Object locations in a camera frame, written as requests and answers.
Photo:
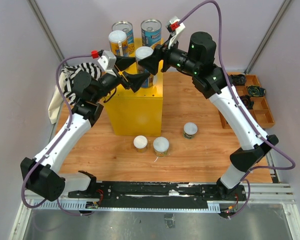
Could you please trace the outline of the blue porridge can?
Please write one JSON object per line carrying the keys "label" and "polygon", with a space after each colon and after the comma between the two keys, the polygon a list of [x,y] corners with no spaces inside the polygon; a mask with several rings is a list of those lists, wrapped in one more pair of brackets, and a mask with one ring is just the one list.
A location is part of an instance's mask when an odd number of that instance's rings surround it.
{"label": "blue porridge can", "polygon": [[108,35],[110,49],[115,56],[128,57],[127,34],[122,30],[114,30]]}

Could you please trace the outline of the blue Progresso soup can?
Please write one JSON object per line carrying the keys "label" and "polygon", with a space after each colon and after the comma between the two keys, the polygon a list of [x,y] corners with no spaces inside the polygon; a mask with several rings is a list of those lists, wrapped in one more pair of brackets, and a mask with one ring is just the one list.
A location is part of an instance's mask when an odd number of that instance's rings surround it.
{"label": "blue Progresso soup can", "polygon": [[146,19],[141,24],[142,46],[154,49],[161,43],[162,23],[157,19]]}
{"label": "blue Progresso soup can", "polygon": [[131,55],[135,51],[133,25],[128,21],[117,21],[112,25],[112,30],[120,30],[126,33],[128,53]]}

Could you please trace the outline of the purple-label can with spoon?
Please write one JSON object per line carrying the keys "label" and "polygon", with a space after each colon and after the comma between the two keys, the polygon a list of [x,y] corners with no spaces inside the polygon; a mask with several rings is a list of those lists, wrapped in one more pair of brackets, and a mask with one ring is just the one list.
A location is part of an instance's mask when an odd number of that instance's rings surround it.
{"label": "purple-label can with spoon", "polygon": [[[136,59],[136,69],[137,73],[148,73],[148,69],[143,65],[140,65],[140,61],[151,56],[154,53],[154,50],[148,46],[141,46],[135,51],[135,59]],[[153,85],[157,83],[158,77],[156,75],[150,74],[150,76],[142,83],[141,88],[151,88]]]}

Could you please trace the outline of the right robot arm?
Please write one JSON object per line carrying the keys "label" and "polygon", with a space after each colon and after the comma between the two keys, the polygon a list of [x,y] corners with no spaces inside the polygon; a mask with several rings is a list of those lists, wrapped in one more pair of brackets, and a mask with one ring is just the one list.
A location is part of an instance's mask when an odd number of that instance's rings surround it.
{"label": "right robot arm", "polygon": [[162,61],[162,72],[170,67],[192,77],[194,87],[223,115],[236,137],[240,148],[230,155],[230,166],[216,182],[216,194],[222,200],[230,199],[245,174],[278,144],[278,138],[264,131],[246,109],[231,84],[229,76],[217,66],[217,44],[207,32],[191,35],[188,51],[165,42],[157,45],[153,53],[139,64],[155,75]]}

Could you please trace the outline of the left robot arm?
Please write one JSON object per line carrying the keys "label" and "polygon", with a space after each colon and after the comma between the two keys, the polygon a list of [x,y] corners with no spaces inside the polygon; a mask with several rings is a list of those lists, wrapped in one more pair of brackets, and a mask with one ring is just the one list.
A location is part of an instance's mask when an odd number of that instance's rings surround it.
{"label": "left robot arm", "polygon": [[96,177],[86,171],[59,175],[60,168],[79,141],[99,119],[102,98],[112,98],[116,88],[137,92],[150,73],[130,74],[126,69],[136,62],[134,57],[115,56],[109,51],[98,52],[90,57],[97,64],[82,63],[63,66],[56,70],[57,89],[69,111],[68,119],[48,145],[33,158],[24,158],[20,164],[23,183],[21,198],[30,190],[44,201],[53,202],[63,193],[79,191],[86,198],[97,193]]}

